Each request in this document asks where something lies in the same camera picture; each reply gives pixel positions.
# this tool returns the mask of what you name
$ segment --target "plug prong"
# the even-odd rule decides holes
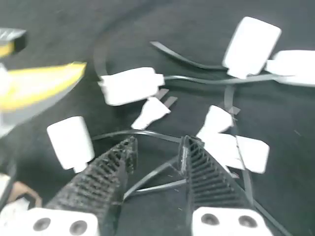
[[[169,91],[169,89],[162,88],[162,89],[160,89],[160,91],[155,95],[155,97],[156,97],[158,100],[161,100],[161,99],[167,94],[168,91]]]
[[[169,108],[170,106],[172,106],[177,100],[177,97],[169,97],[166,102],[164,102],[164,105]]]

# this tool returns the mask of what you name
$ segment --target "white plug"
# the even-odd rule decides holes
[[[154,96],[158,87],[164,85],[164,77],[151,67],[127,70],[114,75],[101,76],[99,86],[105,102],[120,106]]]
[[[165,103],[160,99],[166,95],[168,89],[161,89],[155,97],[149,97],[143,105],[140,116],[131,125],[133,129],[146,129],[153,121],[161,119],[171,111],[168,109],[176,100],[177,97],[169,97]]]
[[[232,116],[228,112],[220,107],[211,106],[206,115],[205,122],[196,137],[205,141],[209,135],[221,133],[232,125]]]

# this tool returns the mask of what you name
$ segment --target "black cloth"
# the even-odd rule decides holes
[[[145,7],[137,16],[122,23],[104,43],[98,41],[95,45],[111,22],[142,4]],[[25,50],[4,60],[8,68],[89,61],[85,77],[71,93],[0,140],[10,156],[19,160],[19,180],[38,191],[46,203],[73,177],[73,170],[63,170],[57,161],[46,133],[48,125],[83,116],[93,136],[129,128],[139,115],[143,101],[122,107],[105,104],[92,64],[94,45],[95,64],[101,67],[100,54],[104,52],[110,74],[152,66],[166,75],[209,78],[211,74],[169,60],[149,41],[160,41],[198,62],[220,64],[237,24],[244,16],[251,16],[282,29],[274,52],[314,50],[314,6],[311,0],[2,1],[2,26],[26,29],[30,35]],[[109,45],[106,54],[105,42]],[[171,114],[149,129],[174,136],[195,135],[210,105],[220,104],[223,99],[223,87],[171,82],[166,88],[170,89],[168,96],[178,97],[178,102]],[[314,102],[313,88],[276,82],[238,86],[235,96],[235,105],[241,109],[237,116],[240,135],[261,139],[270,146],[266,173],[253,174],[254,197],[294,235],[315,234]],[[95,142],[96,155],[114,143]],[[174,156],[177,149],[166,141],[140,137],[138,171],[129,185]],[[150,186],[177,178],[178,174],[169,170]],[[135,197],[123,206],[117,234],[182,235],[187,231],[185,204],[184,187]]]

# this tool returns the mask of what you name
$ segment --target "ridged rubber pad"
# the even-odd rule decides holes
[[[93,213],[102,235],[114,235],[128,174],[133,173],[137,156],[137,140],[122,141],[76,175],[46,208]]]
[[[184,137],[180,159],[188,182],[189,216],[199,207],[252,209],[243,189],[198,140]]]

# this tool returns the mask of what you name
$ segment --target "yellow object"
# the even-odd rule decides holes
[[[14,51],[14,43],[8,42],[5,45],[0,45],[0,58],[10,55]]]
[[[14,111],[57,95],[78,82],[85,67],[86,63],[74,62],[9,71],[12,82],[8,92],[0,96],[0,110]]]

